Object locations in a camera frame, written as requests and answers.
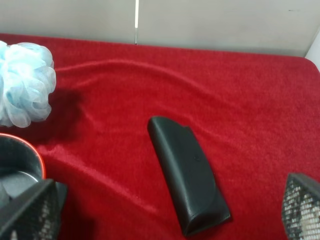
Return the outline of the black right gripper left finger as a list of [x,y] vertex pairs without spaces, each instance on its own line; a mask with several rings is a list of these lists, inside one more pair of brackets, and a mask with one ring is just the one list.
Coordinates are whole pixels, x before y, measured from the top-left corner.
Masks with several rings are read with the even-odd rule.
[[2,240],[56,240],[67,186],[53,179],[41,180],[17,197],[0,186],[0,238]]

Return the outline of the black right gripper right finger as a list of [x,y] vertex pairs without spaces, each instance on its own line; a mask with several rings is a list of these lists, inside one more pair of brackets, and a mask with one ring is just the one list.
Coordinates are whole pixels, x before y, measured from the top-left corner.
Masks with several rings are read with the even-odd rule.
[[303,173],[287,177],[281,219],[289,240],[320,238],[320,183]]

